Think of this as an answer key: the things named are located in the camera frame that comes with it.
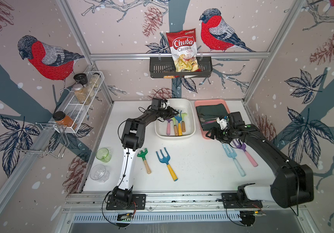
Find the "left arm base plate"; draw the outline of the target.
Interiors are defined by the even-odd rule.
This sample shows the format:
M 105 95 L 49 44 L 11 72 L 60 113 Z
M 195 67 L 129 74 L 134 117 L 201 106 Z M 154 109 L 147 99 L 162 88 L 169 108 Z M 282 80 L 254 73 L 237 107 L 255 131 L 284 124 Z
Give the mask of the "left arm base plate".
M 124 200 L 110 195 L 105 200 L 106 210 L 144 210 L 146 204 L 145 194 L 132 194 Z

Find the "light green rake wooden handle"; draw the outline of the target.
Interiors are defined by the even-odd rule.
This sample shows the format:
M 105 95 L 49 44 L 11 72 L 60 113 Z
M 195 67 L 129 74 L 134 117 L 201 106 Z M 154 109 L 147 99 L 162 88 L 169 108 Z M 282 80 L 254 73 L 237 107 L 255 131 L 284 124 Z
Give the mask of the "light green rake wooden handle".
M 174 134 L 175 134 L 175 136 L 179 136 L 176 118 L 173 117 L 172 120 L 173 120 L 173 124 L 174 124 Z

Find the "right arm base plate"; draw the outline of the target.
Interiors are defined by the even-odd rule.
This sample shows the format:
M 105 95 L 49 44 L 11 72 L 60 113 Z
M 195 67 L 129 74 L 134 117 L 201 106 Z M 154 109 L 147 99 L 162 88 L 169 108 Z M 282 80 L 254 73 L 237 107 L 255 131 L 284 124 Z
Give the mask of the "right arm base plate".
M 221 200 L 225 209 L 263 208 L 261 201 L 250 200 L 245 194 L 237 194 L 237 192 L 221 193 Z

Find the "purple fork pink handle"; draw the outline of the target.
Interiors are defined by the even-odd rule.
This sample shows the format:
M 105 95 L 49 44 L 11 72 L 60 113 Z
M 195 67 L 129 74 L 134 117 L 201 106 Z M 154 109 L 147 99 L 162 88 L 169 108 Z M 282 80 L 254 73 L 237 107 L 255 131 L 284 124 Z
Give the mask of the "purple fork pink handle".
M 172 119 L 167 119 L 167 122 L 168 122 L 168 124 L 167 124 L 166 134 L 167 134 L 167 136 L 169 136 L 170 135 L 170 130 L 171 130 L 170 123 L 172 122 Z

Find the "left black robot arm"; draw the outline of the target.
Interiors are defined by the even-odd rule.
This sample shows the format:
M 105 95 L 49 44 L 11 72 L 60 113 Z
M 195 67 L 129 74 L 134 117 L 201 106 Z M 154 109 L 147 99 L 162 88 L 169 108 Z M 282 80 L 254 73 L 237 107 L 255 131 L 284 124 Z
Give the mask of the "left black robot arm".
M 133 185 L 131 184 L 130 175 L 133 172 L 136 152 L 144 144 L 146 127 L 159 118 L 167 120 L 177 115 L 178 111 L 170 106 L 166 108 L 150 106 L 145 109 L 141 116 L 129 118 L 125 121 L 124 130 L 120 138 L 124 152 L 122 169 L 119 181 L 112 190 L 112 198 L 117 202 L 130 205 L 132 201 Z

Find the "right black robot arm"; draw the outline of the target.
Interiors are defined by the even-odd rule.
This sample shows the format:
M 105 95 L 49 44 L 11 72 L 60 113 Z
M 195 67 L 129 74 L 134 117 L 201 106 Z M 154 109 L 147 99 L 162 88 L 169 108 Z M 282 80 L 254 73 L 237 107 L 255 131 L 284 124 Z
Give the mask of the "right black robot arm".
M 250 200 L 269 200 L 282 208 L 308 203 L 314 200 L 313 172 L 307 165 L 300 165 L 288 158 L 273 145 L 254 124 L 246 124 L 240 112 L 233 112 L 217 119 L 206 136 L 223 144 L 238 139 L 252 148 L 270 167 L 275 180 L 270 185 L 246 185 L 243 190 Z

